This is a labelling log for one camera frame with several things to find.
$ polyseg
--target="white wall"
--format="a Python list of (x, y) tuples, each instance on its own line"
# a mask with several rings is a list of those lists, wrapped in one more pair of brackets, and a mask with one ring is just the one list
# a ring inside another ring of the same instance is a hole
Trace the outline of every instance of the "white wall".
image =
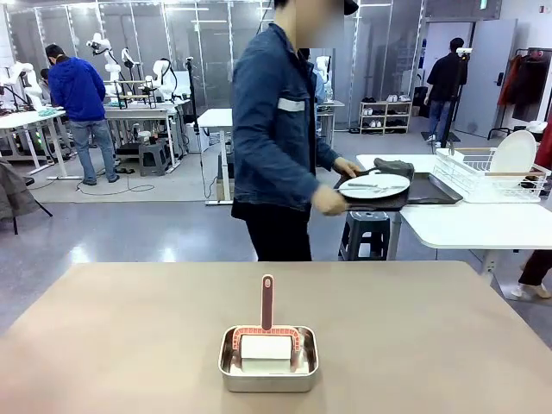
[[(0, 70), (3, 71), (3, 75), (6, 74), (4, 68), (14, 64), (14, 56), (11, 52), (11, 45), (9, 44), (5, 8), (6, 6), (4, 4), (0, 4)], [(12, 96), (7, 91), (5, 91), (4, 95), (0, 95), (0, 100), (6, 102), (4, 106), (6, 106), (7, 102), (11, 99)]]
[(423, 71), (425, 72), (424, 81), (427, 80), (433, 69), (433, 65), (443, 56), (450, 53), (450, 41), (455, 37), (464, 40), (464, 44), (469, 43), (472, 23), (429, 23), (427, 41), (425, 48), (425, 58), (423, 59)]
[[(548, 13), (539, 13), (540, 6), (549, 8)], [(517, 19), (517, 32), (514, 41), (514, 51), (527, 47), (552, 48), (552, 0), (502, 0), (501, 19)], [(544, 120), (552, 92), (552, 66), (544, 89), (543, 101), (537, 120)], [(525, 125), (526, 122), (511, 119), (513, 106), (506, 110), (504, 126), (513, 128), (515, 125)]]

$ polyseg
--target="black pants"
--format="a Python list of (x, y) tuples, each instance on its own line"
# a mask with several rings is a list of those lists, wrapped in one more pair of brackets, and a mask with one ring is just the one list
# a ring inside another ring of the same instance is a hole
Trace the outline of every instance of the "black pants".
[(263, 213), (244, 217), (259, 261), (312, 261), (310, 212), (264, 206)]
[(544, 276), (552, 268), (552, 250), (535, 250), (529, 258), (519, 283), (540, 286)]

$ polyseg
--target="plate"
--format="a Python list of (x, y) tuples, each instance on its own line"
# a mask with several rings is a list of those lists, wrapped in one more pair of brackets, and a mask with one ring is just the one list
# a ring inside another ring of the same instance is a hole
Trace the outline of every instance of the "plate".
[(411, 181), (402, 175), (370, 174), (341, 184), (339, 192), (345, 197), (367, 200), (394, 196), (410, 185)]
[[(491, 173), (528, 173), (536, 157), (535, 137), (528, 131), (516, 131), (508, 135), (492, 157)], [(500, 184), (515, 187), (524, 177), (498, 177)]]

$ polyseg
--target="stainless steel container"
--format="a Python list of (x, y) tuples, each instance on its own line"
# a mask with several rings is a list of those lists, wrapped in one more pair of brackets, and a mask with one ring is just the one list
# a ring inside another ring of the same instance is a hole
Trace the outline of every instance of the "stainless steel container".
[(264, 376), (233, 375), (230, 364), (234, 356), (232, 335), (236, 326), (228, 329), (223, 336), (218, 369), (223, 375), (224, 385), (231, 392), (308, 392), (315, 384), (318, 372), (318, 348), (314, 332), (305, 326), (296, 327), (304, 336), (304, 349), (309, 361), (309, 373), (273, 374)]

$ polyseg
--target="white sneaker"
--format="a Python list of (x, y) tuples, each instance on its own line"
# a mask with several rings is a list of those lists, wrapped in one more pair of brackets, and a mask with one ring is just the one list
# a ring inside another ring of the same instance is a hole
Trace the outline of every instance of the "white sneaker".
[(545, 285), (531, 286), (520, 283), (513, 291), (511, 291), (511, 294), (514, 295), (516, 298), (522, 298), (524, 296), (524, 293), (527, 293), (529, 295), (535, 294), (541, 299), (552, 298), (552, 294), (550, 294)]

